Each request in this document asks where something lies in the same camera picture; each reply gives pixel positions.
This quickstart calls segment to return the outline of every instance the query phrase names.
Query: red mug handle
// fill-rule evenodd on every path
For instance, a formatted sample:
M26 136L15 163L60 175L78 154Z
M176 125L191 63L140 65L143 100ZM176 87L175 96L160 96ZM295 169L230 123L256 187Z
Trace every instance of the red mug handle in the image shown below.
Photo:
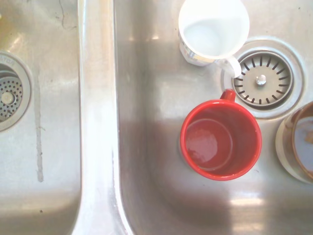
M236 93L232 89L226 89L221 96L221 99L227 99L233 102L235 101L235 98L236 98Z

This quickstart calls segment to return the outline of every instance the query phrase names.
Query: mug rim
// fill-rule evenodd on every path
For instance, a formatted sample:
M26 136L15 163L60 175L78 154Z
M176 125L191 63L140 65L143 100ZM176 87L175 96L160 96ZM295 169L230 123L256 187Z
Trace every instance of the mug rim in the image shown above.
M221 105L224 105L225 107L237 109L238 112L242 113L244 116L246 116L249 119L250 123L253 125L255 132L256 132L257 142L256 142L254 154L251 157L251 161L249 162L249 164L247 164L244 167L244 169L242 169L241 171L239 171L235 174L221 176L221 175L212 174L212 173L209 173L205 170L202 170L197 164L195 164L193 162L193 160L191 159L191 157L189 156L188 151L187 151L185 136L186 136L186 130L187 130L188 125L190 124L190 121L200 111L202 111L205 108L212 107L215 104L221 104ZM260 153L261 153L261 149L262 149L262 134L261 134L260 127L259 127L255 117L246 108L244 108L243 106L241 106L241 105L239 105L233 101L224 100L224 99L215 99L215 100L206 101L206 102L198 105L187 115L187 117L185 118L183 125L181 127L180 141L179 142L180 142L180 149L181 149L183 157L185 158L188 165L195 172L197 172L198 174L200 174L200 175L202 175L208 179L211 179L211 180L228 181L228 180L233 180L233 179L236 179L238 177L243 176L248 171L250 171L251 168L258 161Z
M203 53L201 53L201 52L195 50L195 49L194 49L192 46L190 46L190 44L187 42L186 37L185 37L185 35L184 35L184 33L183 33L183 30L182 30L182 26L181 26L182 13L184 13L183 10L185 10L185 7L186 7L187 2L188 2L188 0L185 0L185 2L183 3L183 5L182 5L182 7L181 7L181 9L180 9L180 11L179 11L179 20L178 20L178 22L179 22L179 23L178 23L178 25L179 25L179 34L180 34L180 36L181 36L181 41L182 41L183 43L185 43L185 44L187 45L187 47L188 47L192 52L194 52L196 55L198 55L198 56L200 56L200 57L203 57L203 58L205 58L205 59L214 59L214 60L225 59L225 58L228 58L228 57L232 56L233 54L235 54L235 53L236 53L237 51L239 51L239 49L245 44L245 42L246 42L247 39L248 39L248 35L249 35L249 31L250 31L250 19L249 19L249 14L248 14L248 12L247 12L247 10L246 10L246 7L244 6L244 4L243 4L241 1L238 1L238 2L239 2L238 4L241 5L243 11L245 12L244 14L240 14L240 18L241 18L241 19L245 19L243 26L245 27L245 29L247 29L247 30L245 31L245 33L243 34L243 36L241 37L242 42L237 43L237 44L236 44L237 46L235 46L235 47L234 47L232 50L230 50L228 53L224 53L224 54L219 55L219 56L205 55L205 54L203 54Z

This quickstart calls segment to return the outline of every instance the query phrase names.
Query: brown mug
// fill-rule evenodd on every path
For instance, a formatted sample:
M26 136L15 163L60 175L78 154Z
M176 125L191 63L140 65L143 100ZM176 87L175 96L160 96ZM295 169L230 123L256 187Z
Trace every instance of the brown mug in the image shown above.
M276 134L276 152L295 178L313 183L313 102L285 118Z

